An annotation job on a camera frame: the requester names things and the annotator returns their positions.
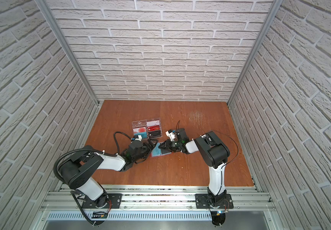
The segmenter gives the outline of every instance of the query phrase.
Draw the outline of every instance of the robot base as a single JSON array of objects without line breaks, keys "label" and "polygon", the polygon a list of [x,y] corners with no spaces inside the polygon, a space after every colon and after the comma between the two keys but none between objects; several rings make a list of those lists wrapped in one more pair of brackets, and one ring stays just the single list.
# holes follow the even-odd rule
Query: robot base
[{"label": "robot base", "polygon": [[232,209],[234,207],[232,197],[230,194],[227,194],[226,190],[224,190],[223,193],[214,196],[208,188],[208,194],[195,194],[195,200],[197,209],[218,208],[219,206],[224,208],[224,204],[227,209]]},{"label": "robot base", "polygon": [[[120,204],[121,204],[121,200],[122,200],[122,194],[120,193],[108,193],[108,198],[109,200],[111,200],[112,202],[112,209],[118,209]],[[97,208],[97,201],[92,201],[90,200],[90,198],[88,196],[85,196],[84,198],[84,202],[82,203],[82,208]],[[109,208],[109,204],[106,204],[101,207],[101,209],[107,209]]]}]

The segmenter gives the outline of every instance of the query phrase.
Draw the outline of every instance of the black mounting plate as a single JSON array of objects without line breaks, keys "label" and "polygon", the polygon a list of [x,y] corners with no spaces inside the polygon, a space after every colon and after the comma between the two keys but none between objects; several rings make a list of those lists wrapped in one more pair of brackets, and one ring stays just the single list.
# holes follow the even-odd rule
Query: black mounting plate
[{"label": "black mounting plate", "polygon": [[[196,208],[197,209],[206,209],[206,208],[212,208],[208,205],[210,203],[210,196],[208,194],[195,194],[195,200],[196,200]],[[221,206],[221,208],[224,208],[224,204],[227,205],[227,209],[234,208],[233,206],[233,200],[230,194],[226,194],[223,200],[221,200],[218,204],[216,204],[214,207]]]},{"label": "black mounting plate", "polygon": [[[121,204],[121,200],[122,200],[122,194],[121,193],[108,193],[108,197],[109,200],[111,200],[112,202],[112,209],[118,209],[120,204]],[[82,208],[97,208],[95,207],[95,203],[89,199],[88,196],[85,196],[84,198],[84,202],[82,203]],[[101,209],[107,209],[109,208],[109,204],[105,204],[104,207],[102,207]]]}]

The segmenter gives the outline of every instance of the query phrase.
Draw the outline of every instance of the brown wooden board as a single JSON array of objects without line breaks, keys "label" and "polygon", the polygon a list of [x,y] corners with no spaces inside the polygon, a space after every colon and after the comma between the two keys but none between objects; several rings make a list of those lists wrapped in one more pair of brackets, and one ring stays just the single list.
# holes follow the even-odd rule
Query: brown wooden board
[{"label": "brown wooden board", "polygon": [[[231,136],[239,145],[237,133],[227,104],[224,102],[168,102],[106,100],[96,118],[86,141],[94,149],[114,154],[117,147],[113,140],[115,131],[133,136],[132,121],[160,117],[164,141],[165,131],[175,129],[178,120],[180,128],[185,128],[190,139],[214,129]],[[230,150],[228,161],[237,153],[232,140],[217,133]],[[116,135],[120,150],[127,148],[127,137]],[[165,156],[149,157],[145,162],[134,164],[126,172],[97,170],[93,178],[101,184],[132,185],[171,185],[208,186],[209,171],[199,152],[183,154],[172,153]],[[253,186],[250,171],[239,145],[239,156],[225,168],[225,186]]]}]

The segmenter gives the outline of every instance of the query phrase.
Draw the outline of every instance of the wooden tabletop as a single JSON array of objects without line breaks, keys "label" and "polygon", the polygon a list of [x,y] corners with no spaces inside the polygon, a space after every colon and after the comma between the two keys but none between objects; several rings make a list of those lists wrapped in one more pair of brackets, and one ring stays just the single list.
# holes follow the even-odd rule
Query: wooden tabletop
[{"label": "wooden tabletop", "polygon": [[[117,152],[113,140],[115,131],[122,131],[133,136],[132,121],[157,117],[160,117],[163,129],[163,137],[159,138],[159,141],[168,138],[165,131],[175,129],[179,120],[179,127],[185,128],[190,139],[211,129],[231,136],[238,144],[239,155],[225,168],[225,186],[254,185],[227,104],[224,102],[106,100],[86,145],[114,154]],[[228,161],[232,160],[237,154],[236,145],[228,137],[216,134],[230,150]],[[120,151],[130,144],[127,137],[121,134],[117,134],[116,137]],[[93,178],[101,184],[207,186],[209,171],[200,152],[189,155],[177,152],[160,157],[149,157],[143,163],[134,164],[126,172],[97,170]]]}]

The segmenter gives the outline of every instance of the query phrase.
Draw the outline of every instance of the brick panel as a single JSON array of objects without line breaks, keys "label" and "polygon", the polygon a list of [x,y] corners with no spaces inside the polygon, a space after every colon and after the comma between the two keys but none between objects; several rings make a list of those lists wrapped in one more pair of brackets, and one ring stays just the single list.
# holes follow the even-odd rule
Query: brick panel
[{"label": "brick panel", "polygon": [[[266,0],[48,1],[100,100],[193,101],[229,99],[271,3]],[[149,87],[152,81],[159,81],[157,89]],[[209,81],[220,87],[209,89]],[[130,92],[130,88],[123,87],[126,85],[145,88]],[[110,91],[109,86],[123,90]],[[168,86],[169,92],[161,86]],[[200,88],[188,90],[188,86]]]},{"label": "brick panel", "polygon": [[331,1],[283,1],[229,108],[283,227],[331,229]]},{"label": "brick panel", "polygon": [[[0,213],[6,213],[0,229],[29,229],[58,182],[51,175],[55,159],[78,141],[93,107],[35,1],[0,1]],[[58,119],[67,111],[71,117]]]}]

